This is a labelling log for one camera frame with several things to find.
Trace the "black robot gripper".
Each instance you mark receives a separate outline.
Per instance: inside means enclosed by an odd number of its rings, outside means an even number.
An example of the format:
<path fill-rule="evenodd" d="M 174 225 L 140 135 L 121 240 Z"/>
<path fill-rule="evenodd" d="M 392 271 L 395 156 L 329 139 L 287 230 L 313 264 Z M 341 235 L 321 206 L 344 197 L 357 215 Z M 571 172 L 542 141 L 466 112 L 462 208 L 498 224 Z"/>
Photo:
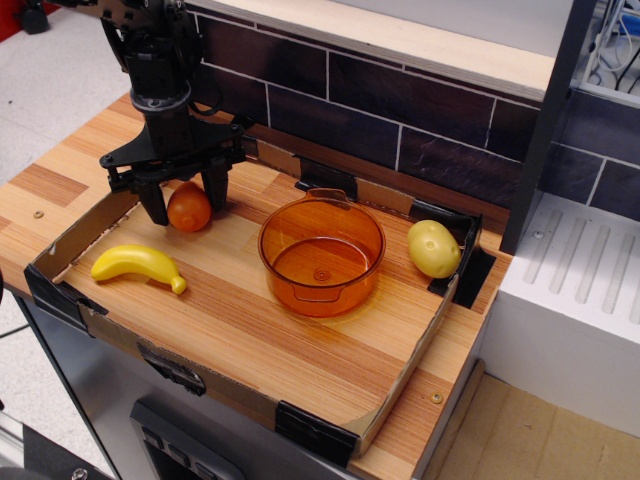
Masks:
<path fill-rule="evenodd" d="M 129 143 L 104 155 L 112 191 L 137 191 L 154 224 L 167 226 L 169 218 L 158 183 L 201 177 L 213 211 L 227 202 L 228 172 L 246 160 L 242 145 L 244 129 L 237 124 L 218 124 L 185 111 L 145 120 L 143 130 Z"/>

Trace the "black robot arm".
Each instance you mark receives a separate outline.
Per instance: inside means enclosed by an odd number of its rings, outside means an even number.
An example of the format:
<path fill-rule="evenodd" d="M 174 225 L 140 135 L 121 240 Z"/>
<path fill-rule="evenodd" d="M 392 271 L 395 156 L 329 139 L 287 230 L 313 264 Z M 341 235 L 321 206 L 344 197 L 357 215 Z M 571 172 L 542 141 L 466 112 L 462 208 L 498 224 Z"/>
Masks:
<path fill-rule="evenodd" d="M 136 195 L 150 219 L 166 226 L 161 186 L 199 175 L 210 207 L 227 199 L 228 173 L 245 160 L 243 126 L 214 124 L 192 98 L 203 59 L 202 39 L 182 1 L 64 1 L 62 7 L 99 18 L 122 71 L 130 79 L 132 106 L 143 115 L 142 131 L 104 155 L 101 166 L 114 193 Z"/>

